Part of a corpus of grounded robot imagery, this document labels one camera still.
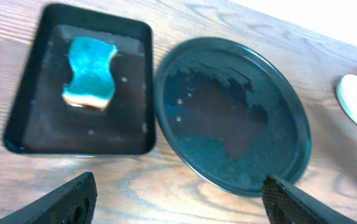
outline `wooden table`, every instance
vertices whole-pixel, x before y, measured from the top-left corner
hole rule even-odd
[[[79,0],[88,9],[147,22],[155,68],[176,44],[216,36],[270,60],[300,96],[312,131],[312,156],[297,186],[357,220],[357,125],[344,114],[334,86],[357,74],[357,48],[224,0]],[[45,1],[0,0],[0,135]],[[158,129],[156,147],[130,157],[26,157],[0,141],[0,218],[84,171],[95,174],[94,223],[267,223],[260,198],[217,189],[174,153]]]

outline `turquoise sponge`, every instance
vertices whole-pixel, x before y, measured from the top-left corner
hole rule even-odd
[[[115,82],[109,70],[117,47],[88,37],[76,37],[69,50],[73,80],[64,87],[62,97],[72,106],[105,109],[115,94]]]

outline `wooden surface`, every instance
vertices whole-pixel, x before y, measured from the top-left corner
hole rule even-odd
[[[140,19],[153,28],[155,67],[176,44],[200,36],[240,42],[270,60],[300,96],[312,131],[312,155],[297,186],[357,220],[357,125],[333,86],[357,74],[357,48],[242,6],[216,1],[64,1]],[[0,135],[45,1],[0,0]],[[85,172],[95,174],[94,223],[267,223],[259,198],[208,184],[173,152],[157,146],[138,157],[26,157],[0,142],[0,218]]]

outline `water droplet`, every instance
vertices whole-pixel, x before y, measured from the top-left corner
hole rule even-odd
[[[142,124],[142,131],[143,131],[144,133],[147,133],[147,132],[148,132],[148,127],[146,126],[146,123],[143,123],[143,124]]]

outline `wood grain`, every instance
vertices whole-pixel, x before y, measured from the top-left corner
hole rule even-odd
[[[147,22],[155,68],[176,44],[200,36],[231,39],[265,56],[293,85],[311,126],[312,156],[297,186],[357,220],[357,125],[333,91],[341,76],[357,75],[356,47],[225,0],[63,2]],[[45,4],[0,0],[0,135]],[[157,132],[157,146],[138,157],[27,157],[0,142],[0,218],[91,171],[99,195],[94,223],[268,223],[261,199],[208,184]]]

